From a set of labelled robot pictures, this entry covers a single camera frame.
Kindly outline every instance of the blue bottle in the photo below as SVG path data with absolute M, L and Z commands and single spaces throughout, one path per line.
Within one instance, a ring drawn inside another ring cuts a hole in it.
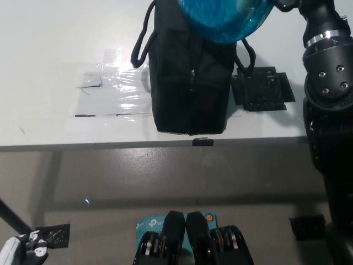
M 178 0 L 190 24 L 206 39 L 234 43 L 262 25 L 270 0 Z

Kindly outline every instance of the bag strap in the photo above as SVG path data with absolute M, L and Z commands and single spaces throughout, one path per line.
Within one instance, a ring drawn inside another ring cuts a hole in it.
M 242 72 L 246 76 L 251 76 L 254 72 L 255 68 L 255 60 L 256 60 L 256 53 L 254 49 L 249 45 L 248 41 L 246 39 L 242 39 L 242 43 L 244 44 L 246 50 L 248 51 L 249 57 L 250 57 L 250 65 L 245 68 L 242 62 L 240 61 L 238 55 L 237 55 L 237 50 L 236 50 L 236 57 L 235 57 L 235 62 L 237 66 L 239 67 L 240 72 Z
M 145 20 L 143 21 L 142 31 L 137 39 L 135 47 L 132 50 L 130 62 L 132 63 L 132 66 L 134 68 L 139 68 L 144 63 L 146 56 L 147 56 L 147 53 L 149 51 L 149 48 L 151 47 L 152 41 L 157 36 L 157 32 L 154 30 L 153 33 L 151 34 L 151 36 L 149 37 L 145 48 L 142 51 L 141 58 L 139 59 L 138 54 L 140 53 L 143 38 L 145 37 L 145 34 L 147 32 L 149 16 L 151 15 L 151 12 L 155 6 L 156 6 L 156 0 L 153 0 L 153 2 L 149 5 L 149 7 L 147 9 Z

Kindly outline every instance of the gray floor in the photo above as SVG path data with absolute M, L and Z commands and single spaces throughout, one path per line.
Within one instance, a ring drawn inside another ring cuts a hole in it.
M 136 223 L 171 209 L 239 226 L 256 265 L 330 264 L 324 243 L 297 243 L 288 220 L 329 221 L 305 144 L 0 153 L 0 181 L 31 225 L 71 224 L 69 248 L 46 264 L 132 264 Z M 0 242 L 13 235 L 0 220 Z

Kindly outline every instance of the black bag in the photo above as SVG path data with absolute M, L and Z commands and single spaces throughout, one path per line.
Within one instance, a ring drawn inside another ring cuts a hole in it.
M 138 59 L 154 7 L 154 31 Z M 154 0 L 131 54 L 134 68 L 143 64 L 147 53 L 157 130 L 189 135 L 222 133 L 234 62 L 239 61 L 236 44 L 216 44 L 202 38 L 186 21 L 177 0 Z

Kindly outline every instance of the white table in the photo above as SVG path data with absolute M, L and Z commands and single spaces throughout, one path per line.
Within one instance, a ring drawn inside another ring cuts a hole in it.
M 286 72 L 296 102 L 287 111 L 248 113 L 237 110 L 222 135 L 183 136 L 159 133 L 151 114 L 74 117 L 82 65 L 102 63 L 109 49 L 122 49 L 129 62 L 150 0 L 3 1 L 0 9 L 0 150 L 67 150 L 188 146 L 196 137 L 214 145 L 239 139 L 304 139 L 302 120 L 306 22 L 297 10 L 274 9 L 248 38 L 257 66 Z M 353 3 L 336 1 L 340 14 L 353 17 Z M 248 62 L 240 48 L 240 57 Z

